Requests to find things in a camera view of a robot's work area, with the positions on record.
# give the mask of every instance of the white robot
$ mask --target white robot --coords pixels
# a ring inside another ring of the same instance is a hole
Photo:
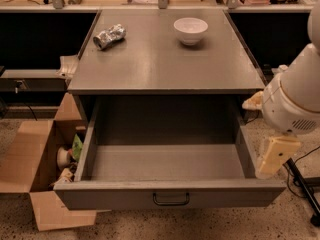
[[[320,3],[310,13],[308,35],[311,43],[292,64],[242,105],[261,110],[265,122],[277,131],[258,159],[258,178],[273,176],[297,152],[301,143],[296,135],[320,126]]]

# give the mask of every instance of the gray tabletop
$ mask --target gray tabletop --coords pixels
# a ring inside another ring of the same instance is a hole
[[[208,31],[195,46],[175,37],[183,17],[205,20]],[[127,35],[97,50],[92,37],[114,24]],[[250,93],[264,84],[219,9],[105,9],[69,85],[73,94]]]

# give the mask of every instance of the speckled floor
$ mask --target speckled floor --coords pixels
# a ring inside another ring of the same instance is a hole
[[[33,119],[0,120],[0,161],[23,120]],[[261,118],[246,127],[256,149],[272,132]],[[319,137],[320,130],[302,136],[295,159],[320,145]],[[299,168],[304,176],[320,176],[320,151]],[[278,177],[285,180],[287,174]],[[0,239],[320,239],[311,215],[304,199],[285,190],[266,208],[111,211],[99,213],[94,226],[38,232],[28,194],[0,194]]]

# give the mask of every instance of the open cardboard box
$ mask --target open cardboard box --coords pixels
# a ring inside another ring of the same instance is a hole
[[[57,150],[85,130],[73,97],[66,94],[54,120],[21,124],[0,164],[1,193],[29,193],[39,231],[94,225],[96,211],[69,211],[48,186],[59,177]]]

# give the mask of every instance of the white bowl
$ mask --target white bowl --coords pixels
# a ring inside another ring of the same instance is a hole
[[[208,29],[208,24],[197,18],[181,18],[173,26],[177,38],[185,45],[198,43]]]

